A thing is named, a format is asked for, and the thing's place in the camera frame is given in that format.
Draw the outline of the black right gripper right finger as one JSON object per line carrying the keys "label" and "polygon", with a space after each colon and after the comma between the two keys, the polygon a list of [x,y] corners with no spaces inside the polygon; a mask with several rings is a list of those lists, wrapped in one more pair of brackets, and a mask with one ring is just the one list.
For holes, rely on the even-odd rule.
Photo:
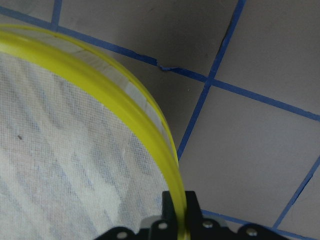
{"label": "black right gripper right finger", "polygon": [[186,228],[191,240],[202,240],[203,215],[194,191],[186,191]]}

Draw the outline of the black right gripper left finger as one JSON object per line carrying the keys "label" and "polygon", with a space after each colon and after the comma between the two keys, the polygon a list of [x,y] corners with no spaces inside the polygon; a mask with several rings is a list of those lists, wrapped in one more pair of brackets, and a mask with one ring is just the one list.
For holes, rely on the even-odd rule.
{"label": "black right gripper left finger", "polygon": [[151,224],[148,239],[176,240],[178,237],[178,223],[171,194],[169,191],[163,191],[161,196],[161,215]]}

